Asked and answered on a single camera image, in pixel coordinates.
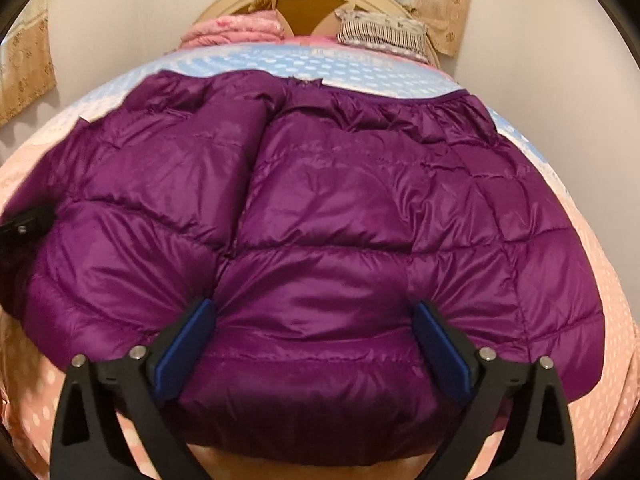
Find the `purple hooded down jacket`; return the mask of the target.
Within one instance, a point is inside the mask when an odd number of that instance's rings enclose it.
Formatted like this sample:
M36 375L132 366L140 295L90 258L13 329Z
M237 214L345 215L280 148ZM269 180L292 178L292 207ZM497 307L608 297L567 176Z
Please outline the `purple hooded down jacket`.
M605 322L582 242L486 107L241 70L161 72L78 122L6 204L50 207L1 303L53 364L123 356L196 298L215 333L171 417L186 442L322 465L430 452L459 407L410 323L597 385Z

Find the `cream wooden headboard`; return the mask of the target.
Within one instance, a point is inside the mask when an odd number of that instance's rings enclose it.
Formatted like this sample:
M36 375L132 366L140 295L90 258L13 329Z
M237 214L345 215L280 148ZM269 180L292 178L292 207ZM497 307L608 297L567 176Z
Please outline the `cream wooden headboard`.
M224 15L247 14L254 0L215 0L188 29L216 20ZM288 38L334 38L340 28L336 9L366 11L395 18L411 18L411 14L395 0L278 0L279 21Z

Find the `folded pink blanket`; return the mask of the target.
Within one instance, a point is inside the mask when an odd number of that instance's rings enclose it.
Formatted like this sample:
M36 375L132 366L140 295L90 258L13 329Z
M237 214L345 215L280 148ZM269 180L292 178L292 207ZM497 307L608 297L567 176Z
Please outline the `folded pink blanket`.
M181 37L179 49L190 50L221 44L279 42L286 29L277 11L223 15L192 25Z

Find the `beige curtain on left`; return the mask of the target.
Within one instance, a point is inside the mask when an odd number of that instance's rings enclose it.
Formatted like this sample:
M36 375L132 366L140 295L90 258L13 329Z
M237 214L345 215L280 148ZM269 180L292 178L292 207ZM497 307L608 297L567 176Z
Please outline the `beige curtain on left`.
M1 43L1 125L55 87L49 0L29 0Z

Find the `pastel polka dot bedspread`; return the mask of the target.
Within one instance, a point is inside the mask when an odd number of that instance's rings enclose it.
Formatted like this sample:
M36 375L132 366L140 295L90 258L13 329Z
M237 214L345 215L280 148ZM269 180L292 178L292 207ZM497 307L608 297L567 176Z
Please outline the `pastel polka dot bedspread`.
M159 70L205 77L257 68L280 77L320 79L333 87L394 98L432 98L457 89L434 68L326 40L303 38L285 44L240 44L183 51L141 65L89 92L48 120L1 167L1 198L8 200L32 166L60 142L78 119L93 120L119 106L142 79ZM612 264L565 185L536 148L498 113L498 133L514 143L537 167L574 224L596 277L605 316L605 357L600 382L570 404L577 445L577 475L592 479L614 457L639 403L639 329ZM49 475L53 415L64 375L28 341L17 322L1 319L1 414L13 444L39 479ZM427 458L371 467L304 467L258 460L214 448L197 448L196 457L221 479L409 479Z

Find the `plaid patterned pillow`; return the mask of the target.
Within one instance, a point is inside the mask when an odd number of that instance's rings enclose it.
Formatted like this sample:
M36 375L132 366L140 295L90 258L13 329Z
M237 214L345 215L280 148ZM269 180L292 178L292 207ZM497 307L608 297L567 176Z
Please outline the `plaid patterned pillow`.
M431 64L425 27L413 18L346 9L336 9L334 14L339 44Z

